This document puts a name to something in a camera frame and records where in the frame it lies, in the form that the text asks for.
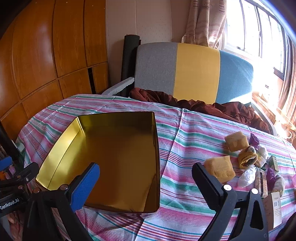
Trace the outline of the striped pink green tablecloth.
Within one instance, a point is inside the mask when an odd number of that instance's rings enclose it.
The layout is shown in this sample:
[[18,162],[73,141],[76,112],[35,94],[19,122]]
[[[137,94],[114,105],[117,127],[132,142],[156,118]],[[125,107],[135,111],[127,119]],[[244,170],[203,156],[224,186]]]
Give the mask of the striped pink green tablecloth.
[[77,211],[94,240],[197,240],[214,212],[205,203],[191,174],[192,165],[227,156],[224,138],[241,131],[254,133],[277,159],[285,191],[280,199],[282,221],[295,213],[295,149],[287,141],[246,125],[160,103],[119,96],[78,94],[56,102],[33,116],[20,131],[17,142],[25,146],[25,163],[42,164],[70,122],[79,115],[118,111],[152,111],[159,139],[160,208],[145,220],[130,220],[90,208]]

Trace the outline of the purple snack wrapper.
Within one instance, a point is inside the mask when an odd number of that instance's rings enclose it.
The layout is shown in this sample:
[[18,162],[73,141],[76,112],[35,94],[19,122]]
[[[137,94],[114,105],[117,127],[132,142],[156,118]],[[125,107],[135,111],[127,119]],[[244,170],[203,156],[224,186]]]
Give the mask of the purple snack wrapper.
[[260,142],[257,136],[254,133],[250,134],[250,139],[249,139],[249,145],[255,147],[256,149],[258,148]]

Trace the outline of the beige knitted pouch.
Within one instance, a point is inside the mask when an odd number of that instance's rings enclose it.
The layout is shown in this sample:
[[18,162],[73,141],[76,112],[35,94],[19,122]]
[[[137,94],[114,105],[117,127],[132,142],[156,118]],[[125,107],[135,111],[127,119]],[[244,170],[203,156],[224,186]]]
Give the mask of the beige knitted pouch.
[[272,192],[279,192],[280,197],[282,197],[285,191],[285,180],[281,177],[281,175],[275,176],[275,184]]

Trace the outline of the yellow sponge block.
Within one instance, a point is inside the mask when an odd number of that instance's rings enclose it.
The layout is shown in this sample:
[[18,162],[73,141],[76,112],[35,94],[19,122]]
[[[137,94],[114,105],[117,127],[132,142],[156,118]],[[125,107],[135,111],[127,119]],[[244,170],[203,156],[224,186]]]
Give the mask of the yellow sponge block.
[[226,136],[224,140],[231,152],[243,150],[249,146],[247,137],[241,131]]
[[206,159],[204,167],[207,172],[216,177],[220,183],[226,183],[235,177],[230,156]]

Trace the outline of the green white small carton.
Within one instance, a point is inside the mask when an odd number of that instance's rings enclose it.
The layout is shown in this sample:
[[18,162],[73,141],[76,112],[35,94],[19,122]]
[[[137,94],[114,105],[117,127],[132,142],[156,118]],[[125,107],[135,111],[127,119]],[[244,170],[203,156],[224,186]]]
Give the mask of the green white small carton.
[[269,168],[272,168],[274,170],[275,173],[279,172],[279,168],[278,168],[278,162],[275,156],[271,155],[268,160],[268,166]]

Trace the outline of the wooden wardrobe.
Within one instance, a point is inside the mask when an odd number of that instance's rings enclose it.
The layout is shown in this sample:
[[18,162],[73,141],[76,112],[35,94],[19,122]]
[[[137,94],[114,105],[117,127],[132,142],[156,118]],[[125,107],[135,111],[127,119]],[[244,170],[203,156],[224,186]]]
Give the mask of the wooden wardrobe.
[[109,86],[105,1],[27,1],[1,37],[1,124],[15,140],[36,113]]

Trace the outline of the yellow patterned sock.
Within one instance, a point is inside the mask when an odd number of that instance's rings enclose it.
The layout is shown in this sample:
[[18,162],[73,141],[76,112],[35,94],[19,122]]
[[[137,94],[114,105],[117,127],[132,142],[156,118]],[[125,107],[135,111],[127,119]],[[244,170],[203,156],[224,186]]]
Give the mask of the yellow patterned sock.
[[248,169],[257,161],[256,149],[253,146],[249,146],[243,149],[238,155],[238,167],[240,169]]

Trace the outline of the long cracker packet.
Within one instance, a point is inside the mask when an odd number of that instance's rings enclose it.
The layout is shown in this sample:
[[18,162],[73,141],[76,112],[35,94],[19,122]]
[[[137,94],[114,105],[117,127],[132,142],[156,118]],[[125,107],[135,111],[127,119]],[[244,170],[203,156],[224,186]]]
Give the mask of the long cracker packet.
[[260,194],[261,198],[267,197],[268,189],[266,173],[262,169],[256,169],[254,185],[255,188],[258,190],[258,193]]

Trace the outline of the grey yellow blue chair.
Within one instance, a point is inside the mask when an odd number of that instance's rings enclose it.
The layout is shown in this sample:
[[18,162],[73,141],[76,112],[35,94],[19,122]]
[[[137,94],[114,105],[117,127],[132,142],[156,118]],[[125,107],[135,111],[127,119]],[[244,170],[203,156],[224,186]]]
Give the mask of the grey yellow blue chair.
[[134,65],[132,77],[103,94],[116,95],[130,86],[207,104],[239,101],[253,107],[276,135],[272,122],[252,100],[253,66],[238,56],[200,45],[158,42],[138,46]]

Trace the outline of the black rolled mat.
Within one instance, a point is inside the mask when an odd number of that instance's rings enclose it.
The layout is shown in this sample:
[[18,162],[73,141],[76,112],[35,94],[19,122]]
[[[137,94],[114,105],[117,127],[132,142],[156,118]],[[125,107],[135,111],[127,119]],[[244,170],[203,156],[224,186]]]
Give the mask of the black rolled mat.
[[129,77],[134,77],[137,48],[140,44],[140,36],[125,35],[122,53],[121,81]]

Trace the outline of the beige patterned curtain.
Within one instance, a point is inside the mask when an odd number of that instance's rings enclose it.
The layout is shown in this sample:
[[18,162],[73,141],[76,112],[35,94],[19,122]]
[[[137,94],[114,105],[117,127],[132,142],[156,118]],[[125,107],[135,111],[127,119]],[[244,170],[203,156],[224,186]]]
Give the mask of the beige patterned curtain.
[[226,24],[226,0],[193,0],[182,42],[217,49]]

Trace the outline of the dark red cloth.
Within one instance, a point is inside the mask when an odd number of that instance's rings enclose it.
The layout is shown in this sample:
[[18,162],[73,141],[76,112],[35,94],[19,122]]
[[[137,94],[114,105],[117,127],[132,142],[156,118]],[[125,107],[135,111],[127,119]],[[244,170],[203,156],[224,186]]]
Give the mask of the dark red cloth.
[[268,124],[255,113],[255,110],[240,102],[206,104],[200,100],[177,100],[172,95],[161,91],[144,90],[137,87],[130,91],[129,96],[143,102],[161,103],[175,108],[185,108],[190,111],[216,116],[270,133]]

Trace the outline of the gold rectangular tin box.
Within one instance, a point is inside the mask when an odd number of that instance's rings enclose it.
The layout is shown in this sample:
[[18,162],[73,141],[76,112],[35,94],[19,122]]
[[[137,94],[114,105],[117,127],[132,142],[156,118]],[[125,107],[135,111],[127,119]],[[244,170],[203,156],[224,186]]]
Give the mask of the gold rectangular tin box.
[[81,115],[58,138],[36,181],[48,190],[69,184],[96,163],[100,175],[85,205],[106,212],[159,209],[160,163],[151,111]]

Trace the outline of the white plastic bag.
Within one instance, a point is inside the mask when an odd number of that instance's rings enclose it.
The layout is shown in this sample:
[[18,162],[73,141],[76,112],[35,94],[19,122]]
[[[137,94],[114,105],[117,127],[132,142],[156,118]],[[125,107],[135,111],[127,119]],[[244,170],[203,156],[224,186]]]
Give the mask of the white plastic bag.
[[255,181],[255,176],[256,176],[256,167],[255,165],[251,165],[239,177],[237,181],[238,187],[246,187],[252,184]]

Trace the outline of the beige long cardboard box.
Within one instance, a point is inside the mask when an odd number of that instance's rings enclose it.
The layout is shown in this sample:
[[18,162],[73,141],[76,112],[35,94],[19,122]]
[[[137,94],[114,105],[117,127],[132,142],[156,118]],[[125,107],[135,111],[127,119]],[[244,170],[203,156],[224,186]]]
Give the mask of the beige long cardboard box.
[[281,202],[280,193],[271,192],[267,197],[262,199],[268,230],[273,230],[281,224]]

